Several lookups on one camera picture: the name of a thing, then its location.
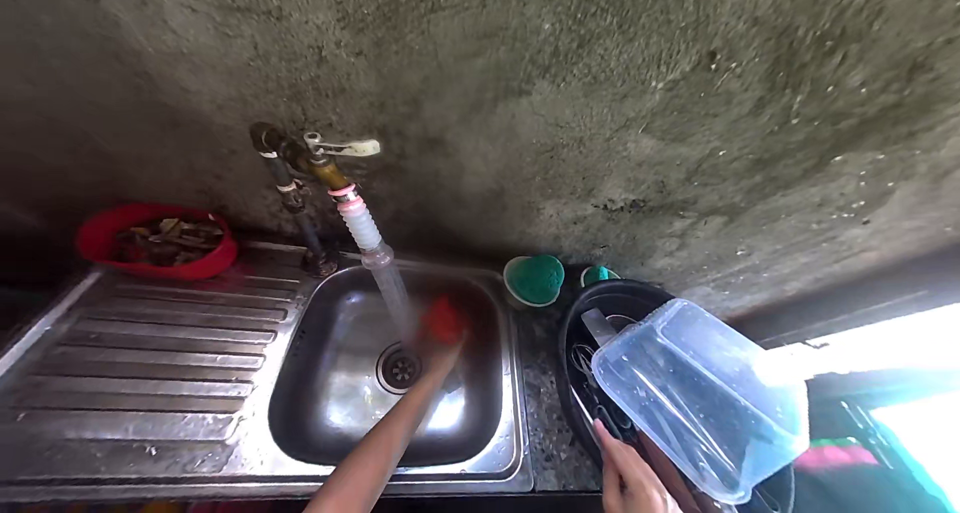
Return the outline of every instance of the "stainless steel sink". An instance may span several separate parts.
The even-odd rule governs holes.
[[[483,285],[462,274],[420,266],[402,270],[402,277],[417,311],[447,295],[474,334],[400,466],[467,461],[492,444],[502,409],[512,404],[504,399],[505,317]],[[291,458],[336,464],[421,371],[421,361],[402,347],[370,272],[336,273],[319,286],[280,371],[270,400],[273,439]],[[499,448],[509,445],[497,440]]]
[[[0,353],[0,502],[316,491],[420,363],[356,256],[318,282],[303,251],[246,243],[203,282],[92,270]],[[398,263],[415,305],[449,295],[474,335],[385,493],[529,491],[500,274]]]

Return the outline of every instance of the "pink fabric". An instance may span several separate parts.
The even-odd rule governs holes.
[[[874,454],[863,445],[822,445],[810,447],[793,465],[802,472],[822,472],[856,464],[880,465]]]

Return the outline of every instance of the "gray cement wall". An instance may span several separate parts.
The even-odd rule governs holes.
[[[291,231],[246,126],[398,248],[552,252],[743,311],[960,235],[960,0],[2,0],[0,218]],[[330,207],[321,204],[325,230]]]

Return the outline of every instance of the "white flexible hose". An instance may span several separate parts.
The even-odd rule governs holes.
[[[380,230],[377,229],[377,223],[374,222],[374,217],[367,210],[366,203],[350,211],[340,211],[340,215],[343,217],[346,227],[350,230],[353,240],[357,242],[357,247],[360,247],[361,250],[375,249],[380,241],[383,241]]]

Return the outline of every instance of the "clear plastic container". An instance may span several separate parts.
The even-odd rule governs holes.
[[[597,383],[704,493],[744,504],[810,446],[807,384],[696,304],[667,301],[594,353]]]

